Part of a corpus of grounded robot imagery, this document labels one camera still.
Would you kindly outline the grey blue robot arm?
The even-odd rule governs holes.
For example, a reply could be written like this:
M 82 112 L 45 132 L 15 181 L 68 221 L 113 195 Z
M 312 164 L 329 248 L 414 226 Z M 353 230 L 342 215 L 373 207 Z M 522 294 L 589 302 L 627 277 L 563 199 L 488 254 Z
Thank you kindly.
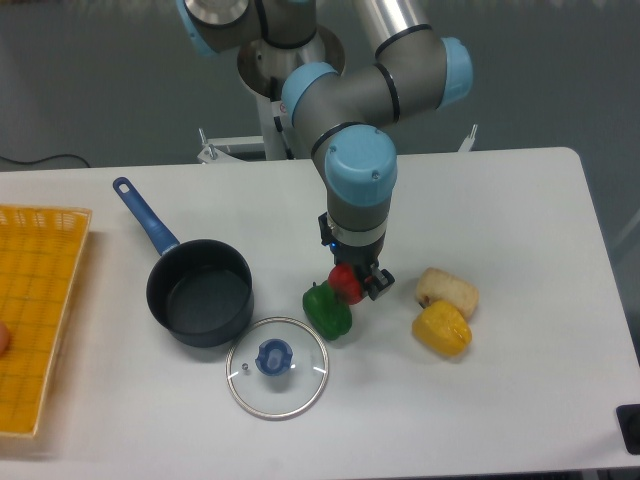
M 321 242 L 350 266 L 365 296 L 393 284 L 379 265 L 397 155 L 385 127 L 463 99 L 473 84 L 466 47 L 442 38 L 416 1 L 358 1 L 375 61 L 344 71 L 343 49 L 312 1 L 180 1 L 195 48 L 237 49 L 244 84 L 279 104 L 327 192 Z

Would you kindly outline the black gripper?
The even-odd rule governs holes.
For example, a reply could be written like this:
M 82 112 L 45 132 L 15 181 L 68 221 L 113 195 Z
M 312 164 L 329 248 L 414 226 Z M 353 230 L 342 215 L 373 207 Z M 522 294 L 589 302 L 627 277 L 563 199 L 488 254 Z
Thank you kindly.
M 319 218 L 321 244 L 327 246 L 334 256 L 334 263 L 347 263 L 366 275 L 363 291 L 372 301 L 395 283 L 395 277 L 386 269 L 379 269 L 379 255 L 384 245 L 386 221 L 373 229 L 352 231 L 337 224 L 325 212 Z

